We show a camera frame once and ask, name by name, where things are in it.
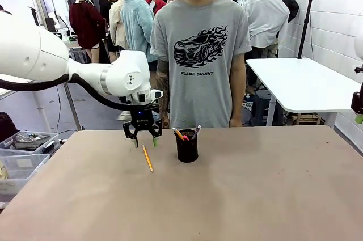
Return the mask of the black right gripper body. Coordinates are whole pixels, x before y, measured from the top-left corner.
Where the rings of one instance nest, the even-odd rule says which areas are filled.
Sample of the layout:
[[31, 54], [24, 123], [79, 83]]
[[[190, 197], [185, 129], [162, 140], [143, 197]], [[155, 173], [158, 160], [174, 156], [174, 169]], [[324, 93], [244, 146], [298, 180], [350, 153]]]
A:
[[360, 91], [357, 91], [352, 96], [351, 109], [355, 113], [363, 113], [363, 84]]

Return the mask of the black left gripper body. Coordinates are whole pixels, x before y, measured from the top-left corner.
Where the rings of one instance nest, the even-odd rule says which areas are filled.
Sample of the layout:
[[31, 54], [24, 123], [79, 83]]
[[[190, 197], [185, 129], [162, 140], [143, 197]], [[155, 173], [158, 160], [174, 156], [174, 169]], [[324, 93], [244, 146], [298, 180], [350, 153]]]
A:
[[153, 110], [134, 110], [130, 112], [131, 125], [136, 130], [150, 130], [155, 128]]

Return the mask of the person's right hand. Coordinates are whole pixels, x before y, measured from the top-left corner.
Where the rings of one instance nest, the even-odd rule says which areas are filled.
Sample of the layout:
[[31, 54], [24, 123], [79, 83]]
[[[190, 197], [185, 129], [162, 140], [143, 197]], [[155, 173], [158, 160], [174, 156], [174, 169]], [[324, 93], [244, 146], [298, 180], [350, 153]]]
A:
[[163, 128], [168, 129], [170, 127], [170, 120], [168, 117], [167, 105], [162, 104], [159, 108], [159, 115], [162, 120]]

